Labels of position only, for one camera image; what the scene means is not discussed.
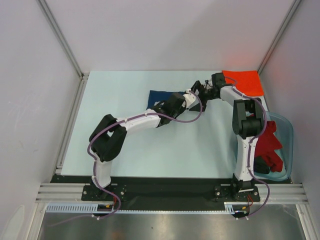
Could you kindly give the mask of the blue t shirt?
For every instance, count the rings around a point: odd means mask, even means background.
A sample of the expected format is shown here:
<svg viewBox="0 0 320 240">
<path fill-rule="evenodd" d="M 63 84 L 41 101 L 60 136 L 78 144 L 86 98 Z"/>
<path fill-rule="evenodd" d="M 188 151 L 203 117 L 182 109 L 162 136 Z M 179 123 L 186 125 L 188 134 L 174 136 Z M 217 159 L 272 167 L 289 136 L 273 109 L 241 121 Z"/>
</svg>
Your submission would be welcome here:
<svg viewBox="0 0 320 240">
<path fill-rule="evenodd" d="M 150 90 L 146 111 L 157 112 L 157 113 L 171 113 L 185 110 L 186 98 L 184 93 L 181 91 L 157 91 Z"/>
</svg>

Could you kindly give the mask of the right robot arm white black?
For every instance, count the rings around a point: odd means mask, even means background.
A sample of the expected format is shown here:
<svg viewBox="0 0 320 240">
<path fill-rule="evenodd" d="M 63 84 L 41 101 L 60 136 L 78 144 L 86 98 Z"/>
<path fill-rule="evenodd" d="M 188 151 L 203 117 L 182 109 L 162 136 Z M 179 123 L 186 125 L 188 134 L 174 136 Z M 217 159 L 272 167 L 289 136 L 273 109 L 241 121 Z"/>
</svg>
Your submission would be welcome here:
<svg viewBox="0 0 320 240">
<path fill-rule="evenodd" d="M 197 93 L 199 101 L 190 110 L 205 110 L 207 102 L 215 99 L 232 106 L 232 130 L 237 139 L 237 158 L 228 195 L 235 201 L 244 201 L 256 192 L 255 150 L 259 137 L 266 129 L 267 117 L 261 100 L 240 91 L 237 84 L 236 79 L 222 72 L 213 74 L 205 84 L 197 80 L 190 90 Z"/>
</svg>

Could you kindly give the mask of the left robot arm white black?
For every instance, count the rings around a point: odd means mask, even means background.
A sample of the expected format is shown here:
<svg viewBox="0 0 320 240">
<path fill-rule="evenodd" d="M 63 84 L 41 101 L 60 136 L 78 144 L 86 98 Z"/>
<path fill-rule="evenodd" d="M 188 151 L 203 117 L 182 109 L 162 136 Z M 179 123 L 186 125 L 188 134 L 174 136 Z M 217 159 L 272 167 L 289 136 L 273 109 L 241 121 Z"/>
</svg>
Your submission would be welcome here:
<svg viewBox="0 0 320 240">
<path fill-rule="evenodd" d="M 194 100 L 190 93 L 174 92 L 168 99 L 159 101 L 140 115 L 128 118 L 105 115 L 89 137 L 87 147 L 88 154 L 94 159 L 91 179 L 95 186 L 92 194 L 99 200 L 109 197 L 108 185 L 111 184 L 113 160 L 120 154 L 126 137 L 169 124 L 189 108 Z"/>
</svg>

